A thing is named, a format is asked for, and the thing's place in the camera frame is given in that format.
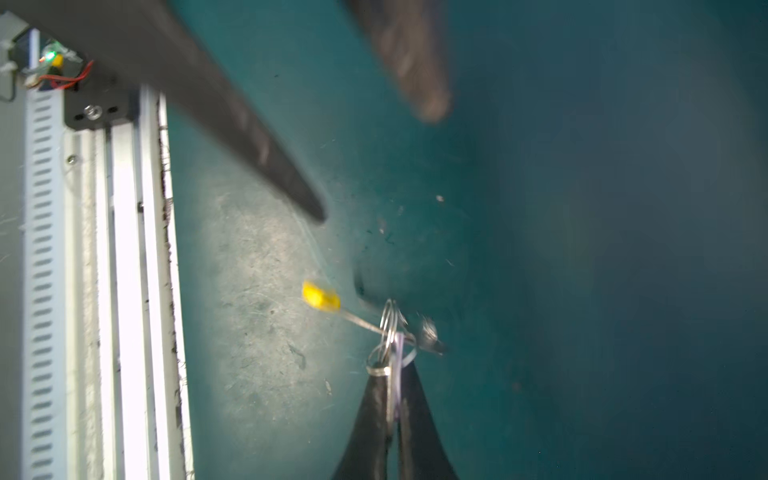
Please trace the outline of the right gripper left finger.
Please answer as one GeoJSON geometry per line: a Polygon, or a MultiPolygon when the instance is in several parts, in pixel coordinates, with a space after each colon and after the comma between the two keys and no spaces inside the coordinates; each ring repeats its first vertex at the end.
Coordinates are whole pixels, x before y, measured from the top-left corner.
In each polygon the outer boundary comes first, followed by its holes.
{"type": "Polygon", "coordinates": [[[332,479],[386,479],[390,445],[387,412],[387,380],[370,376],[354,425],[332,479]]]}

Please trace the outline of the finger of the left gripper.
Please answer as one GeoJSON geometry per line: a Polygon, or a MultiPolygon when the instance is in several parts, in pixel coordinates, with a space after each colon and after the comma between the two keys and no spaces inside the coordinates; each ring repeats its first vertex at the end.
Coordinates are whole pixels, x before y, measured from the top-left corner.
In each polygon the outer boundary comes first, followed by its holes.
{"type": "Polygon", "coordinates": [[[429,0],[350,0],[342,3],[415,116],[443,120],[452,107],[443,8],[429,0]]]}
{"type": "Polygon", "coordinates": [[[318,222],[323,203],[292,158],[164,1],[4,1],[30,25],[165,94],[318,222]]]}

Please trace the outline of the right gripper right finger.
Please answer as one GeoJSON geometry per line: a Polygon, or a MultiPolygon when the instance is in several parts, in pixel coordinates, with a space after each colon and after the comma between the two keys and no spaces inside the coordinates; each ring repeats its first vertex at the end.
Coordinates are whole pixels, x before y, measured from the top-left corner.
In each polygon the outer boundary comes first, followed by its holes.
{"type": "Polygon", "coordinates": [[[398,433],[400,479],[458,479],[443,448],[414,363],[401,373],[398,433]]]}

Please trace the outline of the silver key with white tag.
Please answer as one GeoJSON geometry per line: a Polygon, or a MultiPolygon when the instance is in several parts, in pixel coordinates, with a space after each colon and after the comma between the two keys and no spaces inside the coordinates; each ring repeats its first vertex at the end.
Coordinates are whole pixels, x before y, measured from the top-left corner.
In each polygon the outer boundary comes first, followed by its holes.
{"type": "Polygon", "coordinates": [[[389,380],[388,380],[388,404],[387,404],[387,422],[393,425],[398,421],[401,402],[401,374],[403,365],[403,343],[404,334],[397,332],[391,344],[389,357],[389,380]]]}

